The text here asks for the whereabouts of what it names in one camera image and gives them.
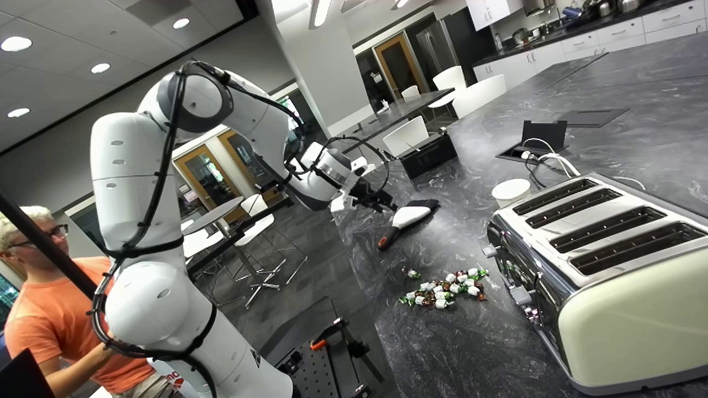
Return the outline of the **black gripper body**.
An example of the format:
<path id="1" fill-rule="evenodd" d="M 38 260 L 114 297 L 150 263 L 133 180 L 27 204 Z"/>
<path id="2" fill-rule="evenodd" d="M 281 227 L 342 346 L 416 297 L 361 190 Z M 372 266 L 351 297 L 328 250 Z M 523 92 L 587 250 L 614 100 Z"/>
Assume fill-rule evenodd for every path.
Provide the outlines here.
<path id="1" fill-rule="evenodd" d="M 374 207 L 374 211 L 383 211 L 392 204 L 392 197 L 384 190 L 374 190 L 367 180 L 358 180 L 351 186 L 349 197 L 354 204 Z"/>

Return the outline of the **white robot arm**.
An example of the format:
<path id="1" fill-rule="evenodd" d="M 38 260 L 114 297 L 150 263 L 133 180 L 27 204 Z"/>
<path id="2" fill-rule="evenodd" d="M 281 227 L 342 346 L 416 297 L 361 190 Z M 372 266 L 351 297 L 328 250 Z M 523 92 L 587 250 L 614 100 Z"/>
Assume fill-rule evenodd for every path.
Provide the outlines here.
<path id="1" fill-rule="evenodd" d="M 90 128 L 90 176 L 113 267 L 93 297 L 98 336 L 133 357 L 170 363 L 208 398 L 292 398 L 295 382 L 268 363 L 186 271 L 175 140 L 227 126 L 247 140 L 286 193 L 311 211 L 383 193 L 349 161 L 290 126 L 292 113 L 246 77 L 191 60 L 164 75 L 131 113 Z"/>

